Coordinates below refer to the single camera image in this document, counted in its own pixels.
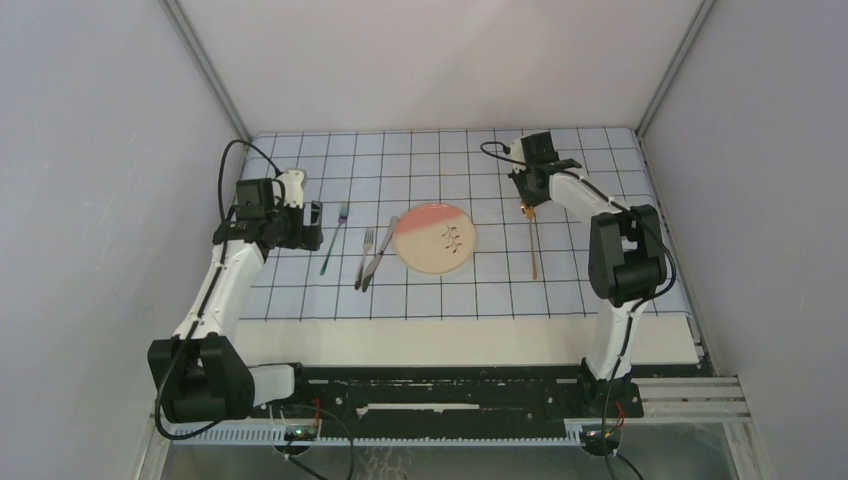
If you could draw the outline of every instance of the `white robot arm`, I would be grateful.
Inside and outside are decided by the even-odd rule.
[[[148,349],[150,371],[159,387],[157,427],[160,406],[172,423],[217,422],[245,418],[254,406],[294,392],[291,365],[248,368],[232,342],[247,294],[269,251],[314,251],[321,246],[320,202],[311,203],[309,224],[303,225],[306,181],[305,172],[290,169],[274,179],[236,184],[237,205],[213,235],[212,262],[200,293],[173,336],[154,341]]]
[[[580,164],[559,159],[548,132],[501,145],[508,159],[484,152],[514,164],[509,177],[522,208],[552,200],[591,226],[589,280],[601,302],[578,384],[587,411],[604,411],[635,388],[630,385],[633,334],[666,279],[668,251],[659,234],[659,215],[650,205],[631,206],[604,193]],[[635,248],[626,248],[625,238]]]

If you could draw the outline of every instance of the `green utensil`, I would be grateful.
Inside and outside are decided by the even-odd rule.
[[[347,214],[350,213],[350,203],[345,202],[339,208],[339,224],[336,225],[336,231],[333,232],[333,240],[330,241],[330,248],[327,249],[327,258],[324,259],[324,264],[321,265],[321,275],[327,271],[327,263],[330,261],[330,252],[333,251],[333,245],[336,243],[336,236],[339,234],[339,228],[347,223]]]

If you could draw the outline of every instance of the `gold spoon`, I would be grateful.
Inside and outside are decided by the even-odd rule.
[[[536,219],[536,210],[522,203],[521,213],[527,217],[527,225],[530,228],[530,258],[533,261],[533,280],[536,280],[536,277],[539,275],[536,269],[536,243],[533,241],[533,220]]]

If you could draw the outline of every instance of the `grid pattern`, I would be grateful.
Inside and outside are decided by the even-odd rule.
[[[588,282],[589,225],[548,202],[534,226],[539,280],[532,279],[528,222],[510,165],[479,151],[548,129],[432,130],[260,135],[254,143],[281,168],[307,173],[307,201],[324,202],[325,241],[318,252],[274,250],[250,289],[243,319],[587,316],[599,300]],[[550,129],[560,158],[585,166],[595,182],[632,204],[656,206],[641,152],[625,128]],[[251,151],[242,178],[270,176]],[[351,204],[327,272],[319,270],[342,202]],[[367,293],[353,289],[366,227],[379,247],[393,215],[427,203],[471,217],[472,259],[444,276],[406,268],[389,247]],[[652,301],[646,315],[690,314],[680,283]]]

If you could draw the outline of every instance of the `plate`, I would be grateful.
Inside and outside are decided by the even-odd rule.
[[[443,275],[471,258],[477,246],[477,232],[468,215],[456,207],[422,205],[400,219],[394,245],[409,268]]]

